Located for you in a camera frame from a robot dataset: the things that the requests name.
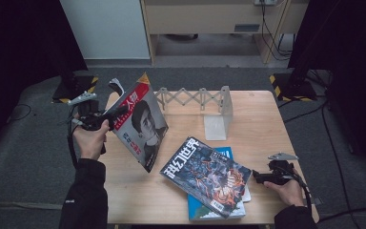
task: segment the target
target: desk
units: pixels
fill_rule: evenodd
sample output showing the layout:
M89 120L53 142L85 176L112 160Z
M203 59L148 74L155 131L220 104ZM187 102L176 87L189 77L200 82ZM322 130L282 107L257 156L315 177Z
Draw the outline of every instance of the desk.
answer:
M112 104L116 93L109 98ZM181 106L169 103L165 118L170 127L162 142L150 174L135 160L114 133L108 133L107 152L100 157L106 164L105 188L109 195L109 223L116 224L188 224L187 194L159 174L188 135L212 147L231 146L235 161L261 173L270 173L267 156L294 149L275 104L267 91L233 91L234 119L226 141L206 141L203 118L198 104ZM295 168L302 175L297 161ZM273 224L274 216L285 207L279 196L253 177L248 185L252 200L245 203L242 219L198 221L195 224ZM313 209L318 221L317 211Z
M278 0L263 11L254 0L141 0L152 62L158 34L252 33L263 63L281 33L297 33L308 0ZM263 21L267 25L262 29Z

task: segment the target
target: wooden tabletop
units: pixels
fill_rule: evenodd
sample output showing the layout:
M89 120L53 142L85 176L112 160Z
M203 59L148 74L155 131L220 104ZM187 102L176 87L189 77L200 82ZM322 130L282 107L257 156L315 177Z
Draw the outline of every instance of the wooden tabletop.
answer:
M111 94L108 107L118 97ZM231 91L234 119L228 139L207 141L203 114L215 113L213 105L200 111L196 103L182 106L171 102L164 111L169 131L157 160L148 174L114 133L107 133L107 152L99 160L106 165L105 188L109 195L109 223L116 224L273 224L274 216L286 205L276 192L266 189L251 177L252 200L245 203L242 219L214 221L188 220L187 194L159 174L175 151L192 135L212 147L231 146L234 160L259 173L270 173L267 156L279 152L294 155L294 149L275 103L268 91ZM302 175L297 161L295 168ZM318 214L313 206L315 221Z

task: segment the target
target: blue book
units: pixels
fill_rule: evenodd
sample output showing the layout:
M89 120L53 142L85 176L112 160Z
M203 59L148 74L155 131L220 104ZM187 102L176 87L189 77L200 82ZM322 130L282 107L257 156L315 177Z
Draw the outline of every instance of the blue book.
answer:
M222 155L234 159L231 147L217 147L215 148ZM189 204L189 220L212 220L212 219L224 219L219 214L215 213L210 208L204 206L200 201L198 201L192 195L188 195ZM240 200L228 219L243 218L246 216L245 206L243 205L243 200Z

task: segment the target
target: gray carpet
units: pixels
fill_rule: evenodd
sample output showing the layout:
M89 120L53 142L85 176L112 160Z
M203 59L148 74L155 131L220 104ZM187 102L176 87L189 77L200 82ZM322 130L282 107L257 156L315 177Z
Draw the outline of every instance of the gray carpet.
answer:
M228 85L231 90L273 91L268 76L289 73L285 69L247 68L108 68L91 69L99 76L95 92L101 108L109 93L110 79L117 77L128 87L143 72L147 72L155 90L167 87L177 90L206 88L219 90ZM73 167L66 140L67 128L58 125L66 119L65 104L51 104L59 77L27 88L0 134L0 202L31 202L61 204L73 180ZM318 94L324 91L314 85ZM292 102L280 108L283 120L309 112L325 98L314 102ZM285 102L277 101L277 106ZM347 194L353 209L366 207L366 158L351 155L347 141L333 114L324 110L326 121L345 176ZM321 218L347 210L339 171L321 111L286 123L287 131L308 181L312 195L323 203L317 206ZM366 228L366 212L354 213L360 228ZM0 208L0 228L56 228L59 210ZM356 228L350 215L318 224L319 228Z

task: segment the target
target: magazine cover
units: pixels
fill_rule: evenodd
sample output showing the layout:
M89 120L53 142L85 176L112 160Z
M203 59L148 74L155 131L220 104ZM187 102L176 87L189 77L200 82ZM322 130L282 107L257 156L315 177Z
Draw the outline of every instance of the magazine cover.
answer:
M226 219L252 171L189 136L160 174Z
M169 127L145 73L106 113L122 106L128 111L114 121L112 131L149 173Z
M215 148L220 154L234 159L233 151L230 146L227 147L216 147ZM215 213L210 208L204 206L200 201L190 194L187 194L187 201L189 205L189 220L210 220L210 219L224 219L219 214ZM245 205L243 205L243 199L236 204L234 210L228 216L228 219L243 218L246 216Z

